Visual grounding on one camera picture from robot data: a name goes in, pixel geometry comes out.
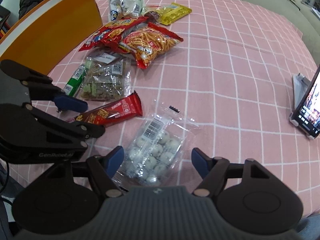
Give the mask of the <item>red chocolate bar wrapper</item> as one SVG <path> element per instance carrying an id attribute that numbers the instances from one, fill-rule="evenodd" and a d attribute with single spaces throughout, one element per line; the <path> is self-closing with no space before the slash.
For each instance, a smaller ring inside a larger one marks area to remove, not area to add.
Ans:
<path id="1" fill-rule="evenodd" d="M 140 97 L 134 91 L 129 96 L 108 103 L 99 108 L 82 113 L 70 120 L 85 122 L 94 125 L 110 127 L 120 122 L 143 116 L 143 109 Z"/>

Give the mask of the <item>orange cardboard box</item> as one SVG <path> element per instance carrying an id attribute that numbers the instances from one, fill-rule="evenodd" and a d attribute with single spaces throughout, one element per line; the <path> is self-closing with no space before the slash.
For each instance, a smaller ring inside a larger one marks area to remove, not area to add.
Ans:
<path id="1" fill-rule="evenodd" d="M 95 0 L 44 0 L 1 38 L 1 60 L 49 74 L 102 24 Z"/>

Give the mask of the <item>green sausage stick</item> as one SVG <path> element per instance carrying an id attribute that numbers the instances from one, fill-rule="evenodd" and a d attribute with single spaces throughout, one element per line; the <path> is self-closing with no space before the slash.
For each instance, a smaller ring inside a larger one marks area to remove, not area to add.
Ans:
<path id="1" fill-rule="evenodd" d="M 76 71 L 73 73 L 71 78 L 68 80 L 64 87 L 65 94 L 68 96 L 75 97 L 79 91 L 82 82 L 86 76 L 86 66 L 84 64 L 80 65 Z"/>

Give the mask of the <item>red cartoon snack bag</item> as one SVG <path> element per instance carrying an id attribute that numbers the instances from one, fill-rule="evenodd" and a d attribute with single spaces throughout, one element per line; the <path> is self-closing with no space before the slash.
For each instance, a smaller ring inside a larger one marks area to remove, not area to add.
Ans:
<path id="1" fill-rule="evenodd" d="M 79 51 L 90 50 L 94 47 L 101 46 L 107 46 L 112 49 L 116 48 L 124 35 L 144 26 L 148 20 L 148 17 L 140 16 L 138 18 L 125 18 L 108 22 L 93 33 L 81 46 Z"/>

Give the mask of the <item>yellow snack packet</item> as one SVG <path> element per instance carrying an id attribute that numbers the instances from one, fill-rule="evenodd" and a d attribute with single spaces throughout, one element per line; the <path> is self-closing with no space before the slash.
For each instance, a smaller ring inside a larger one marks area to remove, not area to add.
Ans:
<path id="1" fill-rule="evenodd" d="M 167 5 L 146 5 L 142 10 L 142 15 L 150 17 L 153 22 L 169 26 L 181 18 L 192 13 L 192 9 L 178 3 Z"/>

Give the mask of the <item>white phone stand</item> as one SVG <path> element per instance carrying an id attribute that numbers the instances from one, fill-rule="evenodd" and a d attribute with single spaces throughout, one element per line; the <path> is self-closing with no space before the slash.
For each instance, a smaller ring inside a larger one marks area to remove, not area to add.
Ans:
<path id="1" fill-rule="evenodd" d="M 294 109 L 298 107 L 303 96 L 305 95 L 311 81 L 303 74 L 299 73 L 292 77 L 293 95 L 294 95 Z"/>

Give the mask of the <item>smartphone on stand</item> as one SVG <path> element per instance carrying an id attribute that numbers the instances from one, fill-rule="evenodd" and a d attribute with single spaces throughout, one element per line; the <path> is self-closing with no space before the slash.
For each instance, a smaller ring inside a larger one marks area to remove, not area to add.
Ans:
<path id="1" fill-rule="evenodd" d="M 313 140 L 319 136 L 319 67 L 310 81 L 300 104 L 290 113 L 289 121 Z"/>

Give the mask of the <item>clear bag of green snacks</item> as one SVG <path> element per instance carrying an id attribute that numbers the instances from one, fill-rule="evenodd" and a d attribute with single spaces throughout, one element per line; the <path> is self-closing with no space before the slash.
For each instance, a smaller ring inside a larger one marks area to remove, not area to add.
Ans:
<path id="1" fill-rule="evenodd" d="M 96 50 L 86 57 L 85 67 L 82 100 L 112 102 L 132 93 L 130 58 Z"/>

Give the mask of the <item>clear bag of white balls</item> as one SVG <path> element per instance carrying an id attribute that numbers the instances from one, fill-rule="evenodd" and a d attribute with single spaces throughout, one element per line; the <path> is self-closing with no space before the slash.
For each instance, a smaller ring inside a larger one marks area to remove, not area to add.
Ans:
<path id="1" fill-rule="evenodd" d="M 114 181 L 126 191 L 132 186 L 161 186 L 166 183 L 195 139 L 200 128 L 172 106 L 149 114 L 129 146 Z"/>

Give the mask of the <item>pink checkered tablecloth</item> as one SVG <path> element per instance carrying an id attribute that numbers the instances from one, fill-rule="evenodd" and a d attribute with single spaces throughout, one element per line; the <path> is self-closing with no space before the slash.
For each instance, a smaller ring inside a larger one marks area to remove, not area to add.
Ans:
<path id="1" fill-rule="evenodd" d="M 200 127 L 193 145 L 231 162 L 254 158 L 295 191 L 304 214 L 319 210 L 319 140 L 289 122 L 292 76 L 317 64 L 284 16 L 241 0 L 171 2 L 192 12 L 170 26 L 183 42 L 132 71 L 146 112 L 173 105 Z"/>

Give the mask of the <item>white blue snack bag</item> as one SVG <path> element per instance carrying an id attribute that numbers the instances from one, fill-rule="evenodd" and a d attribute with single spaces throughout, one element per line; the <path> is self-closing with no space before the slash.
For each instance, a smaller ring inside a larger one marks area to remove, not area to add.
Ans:
<path id="1" fill-rule="evenodd" d="M 108 20 L 137 18 L 141 15 L 144 6 L 144 0 L 109 0 Z"/>

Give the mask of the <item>red Mimi stick snack bag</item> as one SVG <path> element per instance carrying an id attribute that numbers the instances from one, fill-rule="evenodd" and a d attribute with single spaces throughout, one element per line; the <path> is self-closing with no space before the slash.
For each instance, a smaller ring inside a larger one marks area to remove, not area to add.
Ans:
<path id="1" fill-rule="evenodd" d="M 181 42 L 183 38 L 176 33 L 150 22 L 125 36 L 118 44 L 118 49 L 122 54 L 131 54 L 138 68 L 146 69 L 156 57 Z"/>

